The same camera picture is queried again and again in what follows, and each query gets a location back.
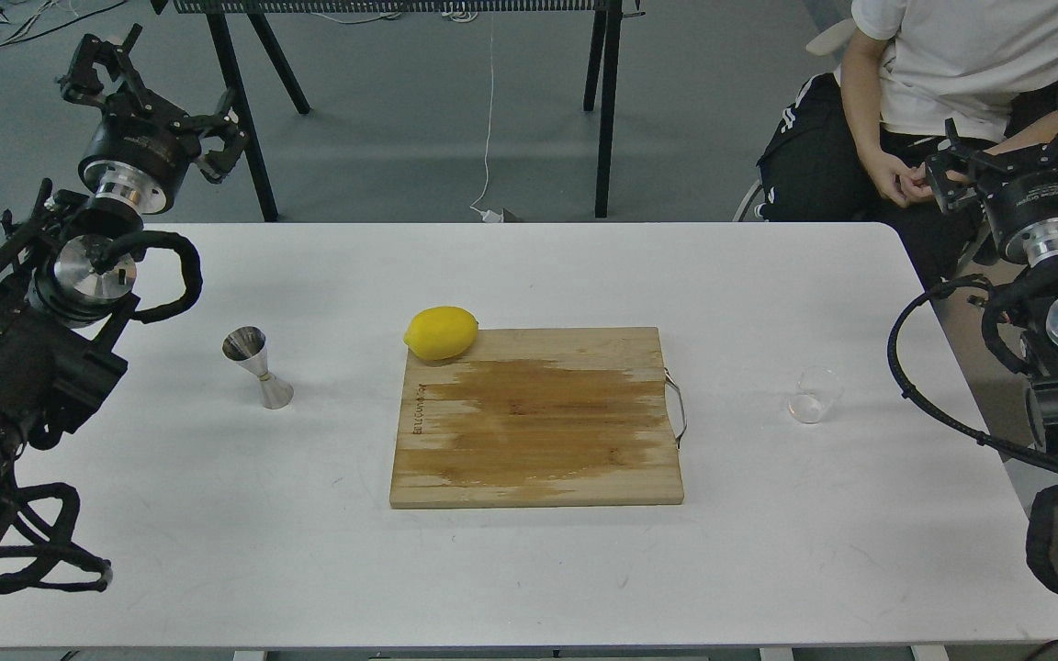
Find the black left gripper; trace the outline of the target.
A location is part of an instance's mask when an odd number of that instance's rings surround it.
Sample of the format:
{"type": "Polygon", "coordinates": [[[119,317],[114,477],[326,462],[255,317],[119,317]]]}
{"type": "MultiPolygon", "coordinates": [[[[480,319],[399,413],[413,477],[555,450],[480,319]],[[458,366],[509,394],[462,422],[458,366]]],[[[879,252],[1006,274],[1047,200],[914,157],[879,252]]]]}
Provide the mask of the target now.
{"type": "Polygon", "coordinates": [[[209,116],[185,116],[160,97],[146,102],[129,56],[141,33],[142,25],[131,26],[121,43],[85,34],[58,85],[63,100],[102,113],[77,166],[84,187],[156,215],[172,208],[191,164],[221,184],[251,139],[232,115],[241,99],[236,89],[224,91],[209,116]]]}

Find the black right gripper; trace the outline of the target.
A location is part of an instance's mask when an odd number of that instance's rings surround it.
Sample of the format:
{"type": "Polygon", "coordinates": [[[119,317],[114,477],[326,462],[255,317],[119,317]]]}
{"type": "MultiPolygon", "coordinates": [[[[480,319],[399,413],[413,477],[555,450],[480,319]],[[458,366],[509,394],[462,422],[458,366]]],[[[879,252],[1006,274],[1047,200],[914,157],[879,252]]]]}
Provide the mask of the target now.
{"type": "Polygon", "coordinates": [[[925,159],[925,179],[940,213],[985,213],[996,252],[1008,263],[1034,267],[1057,256],[1058,134],[1054,157],[1015,158],[979,175],[975,188],[973,171],[985,142],[961,137],[954,118],[945,120],[944,130],[948,145],[925,159]]]}

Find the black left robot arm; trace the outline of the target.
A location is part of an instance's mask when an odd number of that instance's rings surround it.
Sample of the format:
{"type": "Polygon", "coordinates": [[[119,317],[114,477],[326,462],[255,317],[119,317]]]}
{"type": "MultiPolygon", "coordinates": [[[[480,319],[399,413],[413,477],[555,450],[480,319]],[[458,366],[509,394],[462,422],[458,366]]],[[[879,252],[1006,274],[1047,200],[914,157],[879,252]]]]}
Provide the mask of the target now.
{"type": "Polygon", "coordinates": [[[83,36],[63,100],[101,110],[77,167],[85,192],[43,180],[28,220],[5,212],[0,246],[0,595],[28,588],[101,591],[109,561],[74,540],[73,486],[19,486],[28,448],[45,451],[101,410],[129,364],[115,343],[131,322],[184,314],[203,289],[200,254],[144,218],[172,208],[188,169],[222,183],[248,145],[227,89],[191,116],[131,62],[141,26],[120,43],[83,36]]]}

